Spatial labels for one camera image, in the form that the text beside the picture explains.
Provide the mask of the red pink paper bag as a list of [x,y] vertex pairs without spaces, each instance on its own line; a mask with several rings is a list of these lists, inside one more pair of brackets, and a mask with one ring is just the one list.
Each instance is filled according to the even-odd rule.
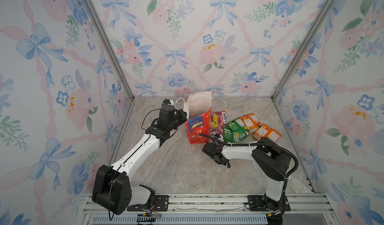
[[188,99],[180,97],[175,105],[183,103],[183,111],[187,113],[187,137],[191,145],[205,144],[209,141],[211,130],[212,103],[215,90],[190,94]]

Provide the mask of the green snack bag small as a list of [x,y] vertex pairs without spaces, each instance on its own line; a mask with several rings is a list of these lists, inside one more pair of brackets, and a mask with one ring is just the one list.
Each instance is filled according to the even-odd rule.
[[239,141],[246,139],[250,134],[248,127],[245,125],[241,118],[227,123],[227,126],[237,136]]

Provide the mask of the orange snack bag front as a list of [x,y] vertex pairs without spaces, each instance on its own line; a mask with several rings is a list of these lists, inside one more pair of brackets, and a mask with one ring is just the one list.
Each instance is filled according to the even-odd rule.
[[268,138],[272,142],[276,142],[282,135],[270,126],[263,124],[258,130],[252,134],[252,138],[259,141],[261,138]]

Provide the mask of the green lime snack bag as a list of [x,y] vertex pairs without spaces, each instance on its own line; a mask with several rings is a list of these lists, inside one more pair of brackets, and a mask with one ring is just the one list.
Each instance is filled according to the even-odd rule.
[[222,127],[222,130],[223,130],[223,139],[225,142],[227,142],[227,143],[239,143],[240,142],[239,133],[234,132],[233,130],[231,130],[230,128],[225,127],[225,126]]

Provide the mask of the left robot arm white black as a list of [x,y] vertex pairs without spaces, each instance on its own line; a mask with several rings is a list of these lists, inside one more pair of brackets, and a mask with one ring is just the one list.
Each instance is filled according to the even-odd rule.
[[172,137],[171,132],[176,132],[188,120],[187,112],[168,104],[168,101],[163,102],[159,117],[145,129],[143,137],[125,156],[98,169],[92,201],[107,209],[109,214],[120,215],[129,207],[153,209],[155,190],[144,185],[132,187],[131,179],[147,158]]

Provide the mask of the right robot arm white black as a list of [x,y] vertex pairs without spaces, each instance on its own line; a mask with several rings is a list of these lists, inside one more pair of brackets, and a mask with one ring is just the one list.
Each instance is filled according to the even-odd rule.
[[268,177],[263,197],[248,198],[249,210],[273,213],[281,213],[285,210],[288,180],[299,167],[299,161],[292,152],[265,137],[248,144],[230,144],[213,137],[206,137],[212,142],[203,146],[203,153],[213,159],[216,164],[230,168],[231,160],[255,161]]

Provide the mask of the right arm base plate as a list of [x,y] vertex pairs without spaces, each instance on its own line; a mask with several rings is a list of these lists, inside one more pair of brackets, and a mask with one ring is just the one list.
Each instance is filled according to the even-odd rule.
[[276,202],[265,195],[249,195],[247,196],[248,202],[246,203],[246,208],[252,212],[290,212],[291,207],[287,200],[287,197],[284,197],[280,201]]

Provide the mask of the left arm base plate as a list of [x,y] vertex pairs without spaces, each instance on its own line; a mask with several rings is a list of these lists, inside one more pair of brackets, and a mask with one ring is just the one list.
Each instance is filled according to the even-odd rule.
[[132,205],[128,206],[128,212],[166,212],[169,207],[168,195],[151,195],[149,201],[144,205]]

